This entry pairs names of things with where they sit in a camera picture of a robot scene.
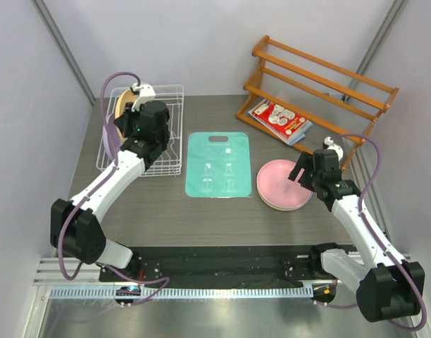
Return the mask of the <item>orange plate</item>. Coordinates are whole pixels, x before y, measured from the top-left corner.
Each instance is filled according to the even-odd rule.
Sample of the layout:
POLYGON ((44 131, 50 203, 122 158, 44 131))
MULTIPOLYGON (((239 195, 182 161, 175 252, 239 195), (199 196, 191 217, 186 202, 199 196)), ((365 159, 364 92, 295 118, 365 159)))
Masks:
POLYGON ((131 108, 134 102, 138 99, 139 92, 133 92, 131 89, 126 89, 117 99, 114 108, 114 120, 118 119, 125 111, 126 105, 131 108))

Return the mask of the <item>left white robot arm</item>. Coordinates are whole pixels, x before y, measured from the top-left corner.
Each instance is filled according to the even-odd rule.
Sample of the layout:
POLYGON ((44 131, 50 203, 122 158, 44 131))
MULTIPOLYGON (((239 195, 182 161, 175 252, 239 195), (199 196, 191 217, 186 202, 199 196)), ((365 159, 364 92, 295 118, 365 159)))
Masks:
POLYGON ((168 107, 159 100, 148 101, 135 112, 125 108, 115 119, 125 141, 112 164, 71 200, 57 199, 51 207, 50 242, 58 254, 85 264, 110 265, 126 281, 139 275, 137 255, 108 239, 100 223, 124 190, 167 149, 169 119, 168 107))

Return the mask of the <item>purple plate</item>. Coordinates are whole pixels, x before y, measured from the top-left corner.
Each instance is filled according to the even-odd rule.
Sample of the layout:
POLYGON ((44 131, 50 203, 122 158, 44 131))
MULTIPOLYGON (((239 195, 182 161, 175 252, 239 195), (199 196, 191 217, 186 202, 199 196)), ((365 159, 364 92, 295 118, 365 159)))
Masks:
POLYGON ((120 146, 122 144, 120 137, 118 135, 118 128, 114 125, 114 115, 110 114, 106 117, 106 124, 108 125, 109 131, 106 130, 105 127, 103 127, 102 130, 102 139, 103 139, 103 145, 106 152, 106 155, 108 156, 109 160, 113 160, 113 154, 111 153, 111 147, 110 142, 112 142, 112 145, 114 146, 115 152, 118 152, 120 150, 120 146))

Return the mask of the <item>yellow plate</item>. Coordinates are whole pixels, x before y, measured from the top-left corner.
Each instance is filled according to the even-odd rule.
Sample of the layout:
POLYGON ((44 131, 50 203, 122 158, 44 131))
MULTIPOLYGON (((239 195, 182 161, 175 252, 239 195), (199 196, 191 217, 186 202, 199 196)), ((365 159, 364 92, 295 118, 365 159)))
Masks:
POLYGON ((261 198, 261 200, 266 204, 266 205, 268 205, 269 207, 271 207, 271 208, 274 208, 275 210, 279 210, 279 211, 295 211, 295 210, 297 210, 297 209, 299 209, 299 208, 301 208, 302 206, 304 206, 307 202, 308 202, 308 199, 306 200, 306 201, 304 201, 304 202, 302 202, 302 203, 300 203, 300 204, 297 204, 297 205, 295 205, 295 206, 290 206, 290 207, 284 207, 284 206, 278 206, 278 205, 276 205, 276 204, 273 204, 273 203, 271 203, 271 202, 269 202, 265 197, 263 197, 262 195, 259 195, 260 196, 260 198, 261 198))

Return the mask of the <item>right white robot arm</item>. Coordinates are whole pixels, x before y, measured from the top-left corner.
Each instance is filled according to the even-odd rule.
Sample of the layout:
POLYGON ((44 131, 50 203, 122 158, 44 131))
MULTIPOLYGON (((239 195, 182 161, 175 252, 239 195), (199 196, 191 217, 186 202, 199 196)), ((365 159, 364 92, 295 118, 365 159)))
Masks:
POLYGON ((427 320, 422 298, 425 271, 418 262, 406 260, 384 236, 359 188, 343 179, 337 152, 301 153, 288 178, 316 194, 347 230, 362 259, 358 263, 334 243, 319 245, 308 260, 309 272, 317 278, 330 274, 340 279, 371 323, 420 315, 423 327, 427 320))

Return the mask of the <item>pink plate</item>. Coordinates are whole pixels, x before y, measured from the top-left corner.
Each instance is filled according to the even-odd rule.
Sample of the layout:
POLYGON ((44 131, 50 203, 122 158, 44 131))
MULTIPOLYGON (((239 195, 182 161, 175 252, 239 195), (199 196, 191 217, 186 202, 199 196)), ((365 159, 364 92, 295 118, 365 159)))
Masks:
POLYGON ((299 173, 295 182, 288 179, 295 162, 278 159, 269 161, 259 170, 256 177, 258 195, 262 195, 269 202, 278 206, 290 207, 311 199, 313 192, 303 188, 298 180, 303 173, 299 173))

